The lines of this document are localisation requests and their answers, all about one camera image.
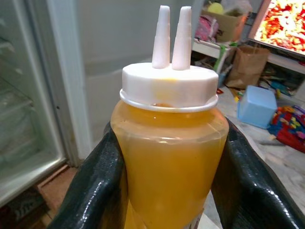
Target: white bottle lid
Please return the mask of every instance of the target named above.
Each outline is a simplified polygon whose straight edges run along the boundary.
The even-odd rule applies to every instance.
[[[161,6],[152,63],[130,64],[122,71],[121,99],[145,110],[198,112],[216,106],[218,75],[190,66],[191,7],[182,7],[169,64],[169,7]]]

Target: dual nozzle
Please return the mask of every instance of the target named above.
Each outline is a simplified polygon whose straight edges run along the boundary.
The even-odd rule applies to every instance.
[[[190,68],[192,45],[192,10],[190,6],[183,6],[177,27],[177,34],[173,48],[172,69],[186,70]],[[166,68],[170,64],[170,8],[160,6],[159,18],[154,39],[152,66]]]

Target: plastic bottle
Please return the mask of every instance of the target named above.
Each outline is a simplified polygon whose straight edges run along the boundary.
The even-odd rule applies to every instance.
[[[190,66],[191,7],[181,8],[172,64],[169,15],[161,6],[152,63],[123,68],[111,118],[127,169],[126,229],[196,224],[228,133],[215,108],[218,75]]]

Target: brown paper bag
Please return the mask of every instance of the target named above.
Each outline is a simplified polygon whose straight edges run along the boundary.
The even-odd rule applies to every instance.
[[[266,65],[269,50],[252,46],[237,48],[233,68],[225,85],[245,89],[248,85],[256,85]]]

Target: blue container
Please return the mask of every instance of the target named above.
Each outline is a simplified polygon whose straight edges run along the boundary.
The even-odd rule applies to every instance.
[[[267,129],[277,110],[273,92],[254,86],[248,86],[237,105],[237,118],[251,125]]]

